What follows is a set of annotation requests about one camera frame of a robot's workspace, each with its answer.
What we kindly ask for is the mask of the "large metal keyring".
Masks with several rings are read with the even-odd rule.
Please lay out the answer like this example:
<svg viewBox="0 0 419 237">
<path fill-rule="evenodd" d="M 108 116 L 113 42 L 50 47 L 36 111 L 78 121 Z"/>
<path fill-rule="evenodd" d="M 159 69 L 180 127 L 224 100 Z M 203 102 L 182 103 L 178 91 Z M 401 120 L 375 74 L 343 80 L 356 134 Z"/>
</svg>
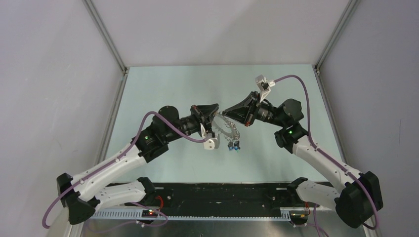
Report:
<svg viewBox="0 0 419 237">
<path fill-rule="evenodd" d="M 212 126 L 229 142 L 238 141 L 240 139 L 240 133 L 235 123 L 220 112 L 215 113 L 212 120 Z"/>
</svg>

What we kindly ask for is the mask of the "keys with tags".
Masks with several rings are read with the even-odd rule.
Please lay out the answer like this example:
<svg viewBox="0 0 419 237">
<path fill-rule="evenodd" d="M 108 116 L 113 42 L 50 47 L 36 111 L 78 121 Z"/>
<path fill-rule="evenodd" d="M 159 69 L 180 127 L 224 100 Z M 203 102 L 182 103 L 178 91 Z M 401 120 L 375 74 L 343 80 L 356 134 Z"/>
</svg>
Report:
<svg viewBox="0 0 419 237">
<path fill-rule="evenodd" d="M 238 152 L 241 149 L 239 140 L 229 141 L 227 146 L 228 146 L 229 151 L 237 151 Z"/>
</svg>

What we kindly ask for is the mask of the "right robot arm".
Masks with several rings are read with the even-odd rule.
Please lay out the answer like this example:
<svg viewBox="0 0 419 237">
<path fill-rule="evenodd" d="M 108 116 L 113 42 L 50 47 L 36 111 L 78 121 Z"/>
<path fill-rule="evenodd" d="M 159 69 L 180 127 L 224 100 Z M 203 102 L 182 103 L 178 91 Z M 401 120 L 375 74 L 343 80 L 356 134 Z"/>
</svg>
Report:
<svg viewBox="0 0 419 237">
<path fill-rule="evenodd" d="M 222 115 L 244 126 L 259 120 L 281 127 L 274 133 L 277 145 L 307 162 L 331 184 L 317 184 L 304 177 L 294 180 L 287 187 L 291 205 L 311 202 L 324 206 L 352 228 L 361 226 L 383 208 L 378 177 L 370 171 L 362 173 L 323 151 L 299 123 L 304 117 L 301 102 L 287 99 L 275 107 L 253 91 Z"/>
</svg>

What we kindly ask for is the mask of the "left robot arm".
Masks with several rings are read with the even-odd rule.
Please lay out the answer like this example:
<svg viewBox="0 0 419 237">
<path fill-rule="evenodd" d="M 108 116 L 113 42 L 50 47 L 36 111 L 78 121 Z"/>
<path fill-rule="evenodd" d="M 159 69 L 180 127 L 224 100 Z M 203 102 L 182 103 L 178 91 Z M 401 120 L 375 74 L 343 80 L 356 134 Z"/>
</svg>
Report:
<svg viewBox="0 0 419 237">
<path fill-rule="evenodd" d="M 218 104 L 193 105 L 190 115 L 183 118 L 174 106 L 148 112 L 136 136 L 112 157 L 78 175 L 58 176 L 59 200 L 68 209 L 69 223 L 80 224 L 98 210 L 120 204 L 152 205 L 156 189 L 149 178 L 139 177 L 114 186 L 111 183 L 161 156 L 168 151 L 170 142 L 181 138 L 201 143 L 206 150 L 216 149 L 218 136 L 212 129 L 212 121 L 218 109 Z"/>
</svg>

